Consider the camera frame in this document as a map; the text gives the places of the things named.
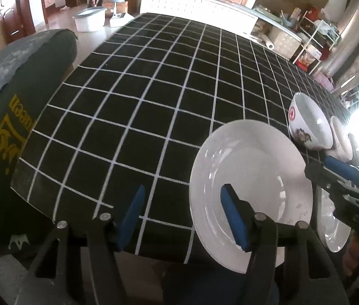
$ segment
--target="table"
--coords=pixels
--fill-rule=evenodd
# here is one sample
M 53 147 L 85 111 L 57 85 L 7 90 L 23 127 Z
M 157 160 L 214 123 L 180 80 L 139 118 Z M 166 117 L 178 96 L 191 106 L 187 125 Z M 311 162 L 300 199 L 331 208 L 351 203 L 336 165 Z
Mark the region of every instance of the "table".
M 290 136 L 287 113 L 299 91 L 347 124 L 338 100 L 269 50 L 203 23 L 143 14 L 59 87 L 26 143 L 12 187 L 54 221 L 81 221 L 121 215 L 143 184 L 146 205 L 127 251 L 197 261 L 203 248 L 188 185 L 198 149 L 236 119 L 260 120 Z M 324 158 L 298 149 L 306 162 Z

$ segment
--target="plastic tub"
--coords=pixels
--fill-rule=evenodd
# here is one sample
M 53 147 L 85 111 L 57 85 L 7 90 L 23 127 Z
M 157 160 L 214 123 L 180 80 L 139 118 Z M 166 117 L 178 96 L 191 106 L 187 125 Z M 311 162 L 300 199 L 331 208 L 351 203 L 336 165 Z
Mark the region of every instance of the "plastic tub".
M 90 7 L 83 9 L 72 18 L 79 32 L 95 32 L 105 25 L 106 7 Z

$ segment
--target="checkered tablecloth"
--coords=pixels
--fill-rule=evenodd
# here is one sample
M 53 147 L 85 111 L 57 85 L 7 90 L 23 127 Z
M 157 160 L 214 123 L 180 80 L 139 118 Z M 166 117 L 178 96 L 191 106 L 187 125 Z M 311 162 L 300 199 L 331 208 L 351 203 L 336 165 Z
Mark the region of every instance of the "checkered tablecloth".
M 299 91 L 347 124 L 337 100 L 271 51 L 213 26 L 143 14 L 57 90 L 12 187 L 54 221 L 77 221 L 118 214 L 143 184 L 146 205 L 128 251 L 186 263 L 200 247 L 188 196 L 198 149 L 237 119 L 260 120 L 290 136 L 287 113 Z M 324 158 L 298 149 L 307 162 Z

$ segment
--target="bolt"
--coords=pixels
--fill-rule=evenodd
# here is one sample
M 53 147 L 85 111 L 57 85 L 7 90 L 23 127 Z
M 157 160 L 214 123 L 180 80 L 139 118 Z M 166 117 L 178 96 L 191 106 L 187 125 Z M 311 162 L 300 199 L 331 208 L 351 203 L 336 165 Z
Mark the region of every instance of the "bolt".
M 266 219 L 266 215 L 264 213 L 257 212 L 254 214 L 254 218 L 258 221 L 264 221 Z
M 61 220 L 56 224 L 56 227 L 59 229 L 64 229 L 68 226 L 68 223 L 65 220 Z
M 301 220 L 298 222 L 298 227 L 301 229 L 307 229 L 309 227 L 309 225 L 307 222 Z
M 109 212 L 105 212 L 100 215 L 101 221 L 107 221 L 110 220 L 110 218 L 111 218 L 111 214 Z

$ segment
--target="white dish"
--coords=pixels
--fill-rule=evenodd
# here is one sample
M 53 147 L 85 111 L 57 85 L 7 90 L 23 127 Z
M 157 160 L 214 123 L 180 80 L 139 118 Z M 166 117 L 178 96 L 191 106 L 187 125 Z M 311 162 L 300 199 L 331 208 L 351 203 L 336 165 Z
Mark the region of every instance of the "white dish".
M 236 245 L 221 205 L 225 183 L 276 222 L 309 223 L 312 185 L 304 168 L 296 146 L 268 124 L 236 120 L 213 132 L 195 158 L 189 186 L 192 220 L 207 252 L 222 266 L 246 272 L 250 253 Z M 278 248 L 276 264 L 283 261 L 284 248 Z
M 330 149 L 333 137 L 321 108 L 303 93 L 295 93 L 288 111 L 289 130 L 308 149 Z
M 333 216 L 335 205 L 329 193 L 317 187 L 315 197 L 318 205 L 317 232 L 322 244 L 332 252 L 340 251 L 346 244 L 350 227 Z
M 348 132 L 336 116 L 331 117 L 330 126 L 334 144 L 331 149 L 326 151 L 327 155 L 333 156 L 344 163 L 351 161 L 353 159 L 353 149 Z

